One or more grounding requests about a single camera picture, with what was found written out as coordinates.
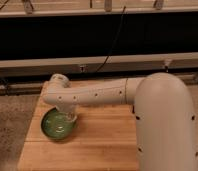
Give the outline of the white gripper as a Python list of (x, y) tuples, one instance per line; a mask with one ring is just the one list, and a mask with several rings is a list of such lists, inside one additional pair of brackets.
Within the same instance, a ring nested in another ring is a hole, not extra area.
[(60, 105), (57, 107), (57, 110), (63, 113), (69, 122), (74, 122), (77, 119), (74, 105)]

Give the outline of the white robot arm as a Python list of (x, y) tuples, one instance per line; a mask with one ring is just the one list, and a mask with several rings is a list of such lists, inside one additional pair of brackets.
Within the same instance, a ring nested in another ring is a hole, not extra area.
[(131, 105), (140, 171), (198, 171), (193, 99), (175, 75), (154, 73), (71, 87), (66, 76), (54, 74), (43, 100), (61, 113), (68, 113), (75, 105)]

